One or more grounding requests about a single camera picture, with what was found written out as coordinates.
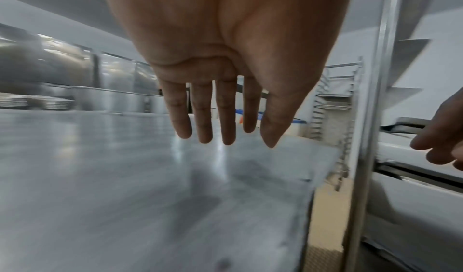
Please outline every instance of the floor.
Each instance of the floor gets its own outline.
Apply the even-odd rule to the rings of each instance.
[[[353,182],[344,180],[339,192],[333,184],[325,183],[315,195],[304,272],[340,271]]]

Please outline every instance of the metal table surface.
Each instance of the metal table surface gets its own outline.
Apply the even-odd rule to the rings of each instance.
[[[178,138],[167,116],[0,110],[0,271],[298,267],[338,150]]]

